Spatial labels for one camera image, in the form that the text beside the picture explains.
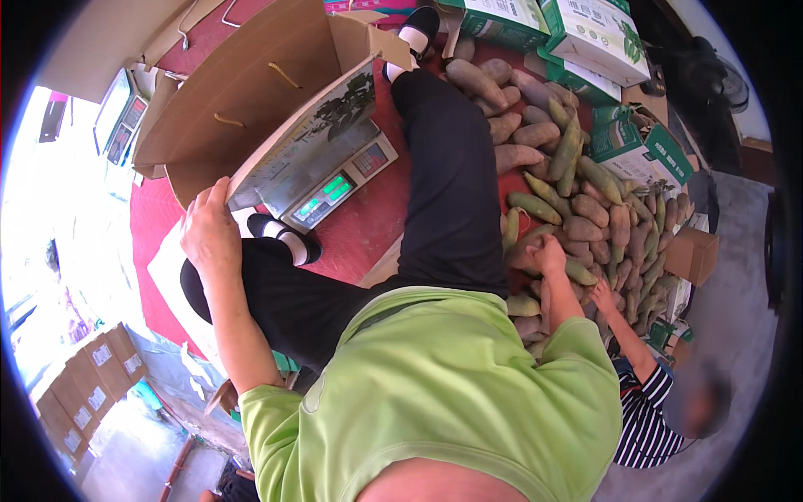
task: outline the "pile of sweet potatoes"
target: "pile of sweet potatoes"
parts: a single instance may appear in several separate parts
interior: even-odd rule
[[[686,194],[643,193],[632,180],[622,180],[583,154],[589,134],[577,119],[577,96],[559,84],[542,84],[501,59],[478,66],[455,59],[445,79],[461,88],[479,106],[491,126],[496,172],[520,169],[531,193],[512,192],[509,221],[503,221],[507,265],[534,280],[530,291],[507,301],[519,335],[534,357],[547,341],[548,326],[539,313],[539,271],[525,252],[536,236],[550,233],[566,252],[566,273],[581,304],[591,301],[590,288],[607,280],[620,312],[639,335],[666,311],[666,295],[678,281],[666,274],[666,246],[676,223],[686,214]],[[521,114],[509,109],[519,99],[528,106]],[[518,239],[520,215],[542,225]],[[608,324],[594,319],[603,338]]]

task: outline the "hand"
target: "hand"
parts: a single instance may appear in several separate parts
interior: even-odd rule
[[[613,293],[610,291],[608,280],[605,277],[597,278],[599,280],[596,284],[594,284],[594,287],[590,293],[591,300],[594,300],[594,303],[597,304],[597,308],[600,309],[600,312],[602,312],[604,316],[607,316],[611,312],[617,311],[616,300],[613,298]]]
[[[541,235],[543,246],[527,246],[536,268],[547,280],[555,274],[566,273],[566,253],[552,234]]]
[[[243,245],[226,192],[229,178],[202,191],[181,217],[181,249],[195,266],[204,288],[220,281],[242,280]]]

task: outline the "green and white box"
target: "green and white box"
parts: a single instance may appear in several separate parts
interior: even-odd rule
[[[546,47],[538,47],[537,52],[546,61],[547,80],[564,85],[592,106],[613,106],[622,102],[622,86],[616,82],[551,55]]]
[[[516,49],[534,51],[549,39],[549,28],[536,0],[438,0],[466,11],[460,30]]]
[[[608,123],[600,124],[601,116],[613,116]],[[620,179],[635,180],[652,192],[680,189],[694,173],[683,149],[660,123],[642,139],[638,126],[630,119],[630,106],[597,108],[594,110],[594,127],[591,131],[590,156]]]
[[[630,87],[650,79],[625,0],[540,0],[552,33],[549,54]]]

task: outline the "red floor mat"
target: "red floor mat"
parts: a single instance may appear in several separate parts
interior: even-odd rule
[[[232,14],[235,14],[236,22],[243,22],[268,3],[270,0],[238,2],[237,10],[233,9]],[[159,66],[178,73],[191,73],[234,30],[233,27],[219,22],[222,8],[225,6],[213,11],[190,31],[188,51],[182,51],[180,44],[177,44],[165,55]],[[442,47],[444,39],[444,35],[439,35],[440,43],[436,43],[436,47]],[[495,57],[505,59],[513,67],[524,69],[524,55],[521,53],[481,41],[477,43],[474,63],[482,63]],[[426,67],[432,72],[440,73],[442,71],[440,64],[438,57]],[[321,275],[351,284],[359,282],[402,233],[410,188],[408,179],[410,155],[404,144],[402,121],[393,107],[390,86],[381,76],[381,65],[379,60],[374,62],[377,112],[372,118],[390,139],[399,158],[352,195],[316,228],[324,254],[320,261],[308,266],[310,270]],[[520,112],[523,107],[524,104],[519,103],[514,110]],[[590,126],[590,115],[589,108],[581,108],[583,129]],[[511,190],[528,190],[520,173],[511,172],[499,177],[499,200],[504,211],[507,211],[504,198]],[[153,331],[179,345],[183,341],[188,341],[190,350],[200,355],[198,348],[162,299],[147,270],[162,239],[173,228],[181,213],[182,209],[175,201],[166,178],[146,180],[142,187],[133,187],[131,232],[134,265],[139,277],[145,321]],[[528,224],[525,218],[520,232],[524,233],[531,226],[533,224]],[[511,273],[511,280],[514,291],[518,291],[527,282],[517,272]]]

